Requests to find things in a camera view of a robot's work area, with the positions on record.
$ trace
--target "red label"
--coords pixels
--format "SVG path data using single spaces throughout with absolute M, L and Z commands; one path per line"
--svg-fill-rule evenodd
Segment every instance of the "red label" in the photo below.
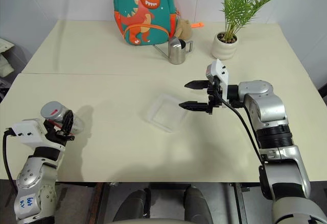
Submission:
M 53 112 L 51 113 L 51 115 L 54 115 L 56 112 L 58 112 L 58 109 L 56 109 L 55 111 L 53 111 Z

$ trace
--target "green backpack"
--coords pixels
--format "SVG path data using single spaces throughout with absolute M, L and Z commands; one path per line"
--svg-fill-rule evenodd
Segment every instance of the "green backpack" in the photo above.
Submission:
M 116 23 L 129 44 L 150 45 L 175 34 L 174 0 L 113 0 Z

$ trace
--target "white wall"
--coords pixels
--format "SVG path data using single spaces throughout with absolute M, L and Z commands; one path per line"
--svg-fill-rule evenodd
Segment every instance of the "white wall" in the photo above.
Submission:
M 221 1 L 177 0 L 177 6 L 192 21 L 224 21 Z M 112 0 L 0 0 L 0 37 L 18 45 L 14 58 L 24 66 L 58 18 L 113 20 Z M 275 0 L 255 22 L 278 22 L 316 87 L 327 83 L 327 0 Z

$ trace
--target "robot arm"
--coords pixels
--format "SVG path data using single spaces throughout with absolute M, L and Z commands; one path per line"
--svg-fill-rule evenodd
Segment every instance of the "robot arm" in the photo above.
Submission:
M 74 120 L 71 110 L 66 112 L 63 120 L 59 131 L 48 120 L 43 123 L 44 131 L 37 119 L 23 120 L 12 127 L 22 143 L 35 148 L 16 180 L 18 193 L 14 210 L 18 224 L 55 223 L 58 162 L 66 142 L 74 140 L 69 134 Z
M 311 200 L 310 181 L 292 133 L 282 100 L 265 81 L 227 85 L 228 72 L 217 60 L 209 65 L 208 81 L 192 81 L 187 88 L 207 89 L 209 102 L 185 102 L 182 108 L 212 114 L 229 100 L 233 108 L 244 107 L 259 148 L 260 183 L 265 198 L 273 200 L 273 223 L 327 223 L 323 211 Z

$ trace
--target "white flower pot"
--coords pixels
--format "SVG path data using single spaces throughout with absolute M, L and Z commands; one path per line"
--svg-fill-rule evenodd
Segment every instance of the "white flower pot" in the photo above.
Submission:
M 226 60 L 233 57 L 239 40 L 237 39 L 234 43 L 224 43 L 218 39 L 218 34 L 214 37 L 211 54 L 220 60 Z

